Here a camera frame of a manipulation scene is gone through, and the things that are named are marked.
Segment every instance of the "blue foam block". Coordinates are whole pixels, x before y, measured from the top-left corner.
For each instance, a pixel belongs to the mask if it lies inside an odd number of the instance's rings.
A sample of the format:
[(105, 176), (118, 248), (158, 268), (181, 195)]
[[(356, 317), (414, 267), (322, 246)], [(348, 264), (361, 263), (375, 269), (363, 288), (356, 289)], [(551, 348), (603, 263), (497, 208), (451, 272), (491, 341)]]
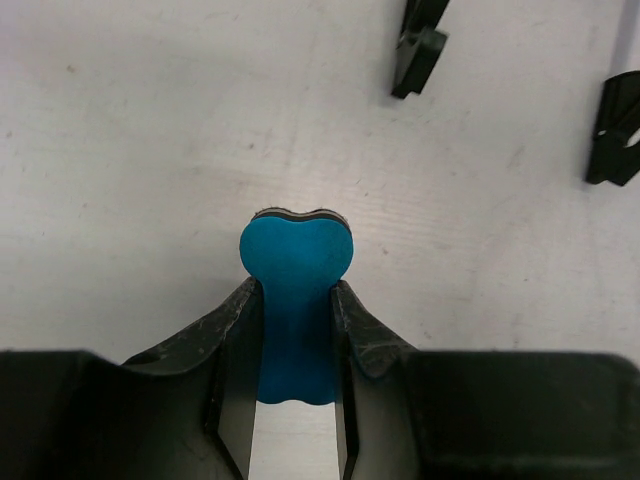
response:
[(264, 289), (264, 344), (258, 400), (335, 400), (330, 289), (353, 257), (349, 230), (335, 220), (253, 220), (240, 256)]

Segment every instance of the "scratched surface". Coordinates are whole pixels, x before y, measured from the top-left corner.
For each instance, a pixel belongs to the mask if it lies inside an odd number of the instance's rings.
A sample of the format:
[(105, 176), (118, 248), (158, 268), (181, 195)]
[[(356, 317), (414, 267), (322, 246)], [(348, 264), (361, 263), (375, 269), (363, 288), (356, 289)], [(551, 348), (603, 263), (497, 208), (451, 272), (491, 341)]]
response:
[[(124, 360), (226, 297), (283, 206), (349, 219), (347, 279), (419, 347), (640, 361), (640, 179), (579, 178), (622, 0), (454, 0), (398, 103), (403, 8), (3, 2), (0, 347)], [(332, 416), (260, 407), (252, 478), (337, 478)]]

